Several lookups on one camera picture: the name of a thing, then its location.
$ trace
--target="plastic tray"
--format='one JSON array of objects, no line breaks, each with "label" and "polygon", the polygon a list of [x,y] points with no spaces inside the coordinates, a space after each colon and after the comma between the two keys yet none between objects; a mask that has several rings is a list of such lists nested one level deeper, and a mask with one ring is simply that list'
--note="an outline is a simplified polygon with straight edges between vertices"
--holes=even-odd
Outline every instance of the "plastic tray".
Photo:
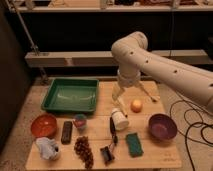
[{"label": "plastic tray", "polygon": [[96,109],[99,81],[96,79],[53,80],[41,108],[48,112],[93,113]]}]

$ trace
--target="black cable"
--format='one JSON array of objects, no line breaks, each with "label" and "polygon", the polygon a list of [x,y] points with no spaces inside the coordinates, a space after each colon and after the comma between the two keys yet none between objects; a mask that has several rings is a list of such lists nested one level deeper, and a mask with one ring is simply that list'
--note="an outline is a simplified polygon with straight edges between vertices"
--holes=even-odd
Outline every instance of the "black cable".
[{"label": "black cable", "polygon": [[[206,129],[208,129],[208,128],[210,128],[210,129],[213,130],[213,124],[210,125],[210,124],[205,123],[204,120],[203,120],[203,117],[202,117],[201,113],[205,113],[206,115],[211,116],[211,119],[212,119],[212,116],[213,116],[213,115],[211,115],[210,113],[208,113],[206,110],[204,110],[203,108],[201,108],[201,107],[198,106],[197,104],[195,104],[195,103],[193,103],[193,102],[191,102],[191,101],[185,100],[185,99],[184,99],[181,95],[179,95],[178,93],[177,93],[177,95],[181,98],[181,100],[178,100],[178,101],[174,102],[174,103],[171,105],[170,110],[169,110],[169,115],[170,115],[170,117],[172,118],[172,109],[173,109],[174,106],[175,106],[176,104],[178,104],[178,103],[183,103],[183,102],[184,102],[184,103],[186,103],[186,104],[190,107],[190,109],[187,109],[187,110],[184,112],[184,119],[185,119],[186,123],[189,125],[189,127],[187,128],[187,131],[186,131],[185,134],[182,133],[179,129],[178,129],[178,132],[179,132],[181,135],[183,135],[184,138],[185,138],[185,146],[186,146],[187,154],[188,154],[188,156],[189,156],[189,160],[190,160],[192,169],[193,169],[193,171],[195,171],[194,162],[193,162],[193,159],[192,159],[192,156],[191,156],[189,147],[188,147],[188,141],[187,141],[187,140],[191,140],[191,141],[196,142],[196,143],[199,143],[199,144],[203,144],[203,145],[207,145],[207,146],[209,146],[209,147],[213,147],[213,142],[210,142],[210,141],[207,140],[207,138],[204,136],[204,130],[206,130]],[[186,119],[186,114],[187,114],[189,111],[195,111],[195,112],[198,114],[198,116],[200,117],[201,122],[195,122],[195,123],[192,123],[192,124],[191,124],[191,123]],[[196,139],[193,139],[193,138],[188,137],[188,134],[189,134],[189,131],[190,131],[191,128],[200,128],[200,127],[202,127],[201,130],[200,130],[200,135],[201,135],[201,138],[202,138],[203,141],[199,141],[199,140],[196,140]]]},{"label": "black cable", "polygon": [[188,140],[188,133],[189,133],[190,129],[191,129],[192,127],[195,127],[195,125],[198,125],[198,124],[199,124],[199,125],[200,125],[200,124],[201,124],[201,125],[205,125],[205,126],[201,129],[201,137],[202,137],[202,139],[203,139],[206,143],[213,145],[213,143],[207,141],[206,138],[205,138],[204,135],[203,135],[203,131],[204,131],[206,128],[211,128],[211,129],[213,129],[213,125],[209,125],[209,124],[203,123],[203,122],[195,122],[195,123],[191,124],[191,125],[188,127],[188,129],[186,130],[186,134],[185,134],[185,145],[186,145],[186,150],[187,150],[187,153],[188,153],[188,156],[189,156],[190,163],[191,163],[191,165],[192,165],[193,171],[195,171],[195,166],[194,166],[194,162],[193,162],[193,160],[192,160],[192,156],[191,156],[191,153],[190,153],[190,150],[189,150],[189,146],[188,146],[188,141],[187,141],[187,140]]},{"label": "black cable", "polygon": [[174,16],[173,8],[171,8],[171,32],[170,32],[170,40],[169,40],[169,59],[171,59],[172,57],[174,30],[175,30],[175,16]]}]

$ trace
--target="green object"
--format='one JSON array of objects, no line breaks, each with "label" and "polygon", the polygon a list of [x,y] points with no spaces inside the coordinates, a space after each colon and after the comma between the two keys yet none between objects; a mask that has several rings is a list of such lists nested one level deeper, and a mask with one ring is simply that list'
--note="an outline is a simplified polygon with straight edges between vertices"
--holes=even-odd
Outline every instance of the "green object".
[{"label": "green object", "polygon": [[129,153],[132,157],[141,156],[143,154],[143,150],[137,133],[127,134],[126,142],[129,147]]},{"label": "green object", "polygon": [[88,113],[96,109],[99,81],[97,79],[53,80],[41,108],[56,113]]}]

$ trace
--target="green sponge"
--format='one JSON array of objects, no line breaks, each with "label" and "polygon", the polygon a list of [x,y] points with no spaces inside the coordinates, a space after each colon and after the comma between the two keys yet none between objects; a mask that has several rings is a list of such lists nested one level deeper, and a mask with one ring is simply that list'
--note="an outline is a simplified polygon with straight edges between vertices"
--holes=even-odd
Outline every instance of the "green sponge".
[{"label": "green sponge", "polygon": [[137,133],[127,134],[126,142],[132,157],[142,156],[143,150]]}]

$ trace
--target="tiled floor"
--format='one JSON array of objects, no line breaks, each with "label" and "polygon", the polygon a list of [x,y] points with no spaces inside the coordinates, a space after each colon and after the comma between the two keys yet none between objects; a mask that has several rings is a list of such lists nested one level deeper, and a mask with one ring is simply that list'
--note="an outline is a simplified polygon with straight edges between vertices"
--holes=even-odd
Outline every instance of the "tiled floor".
[{"label": "tiled floor", "polygon": [[[163,84],[158,84],[159,93],[161,95],[162,102],[165,106],[166,113],[168,114],[171,104],[179,100],[179,97]],[[0,157],[0,170],[1,171],[25,171],[25,163],[28,158],[28,154],[33,142],[33,137],[30,133],[30,125],[32,120],[40,115],[43,111],[40,109],[40,104],[43,100],[45,92],[48,86],[41,86],[35,84],[31,87],[31,90],[26,98],[22,110],[18,116],[18,119],[14,125],[13,130],[8,138],[6,146]],[[186,104],[177,104],[173,110],[173,118],[178,125],[178,128],[185,132],[188,125],[186,124],[183,113],[188,109]],[[213,120],[206,115],[202,114],[204,121],[207,123],[213,123]],[[187,119],[191,122],[200,121],[195,112],[187,114]],[[190,131],[190,137],[201,139],[199,134],[199,128]],[[207,129],[205,135],[208,140],[213,139],[212,129]],[[186,147],[184,144],[184,137],[178,134],[175,138],[177,147],[180,151],[183,167],[180,169],[162,169],[163,171],[190,171],[192,170],[189,158],[186,153]],[[188,141],[189,149],[195,168],[197,171],[210,171],[213,167],[213,146],[197,144]]]}]

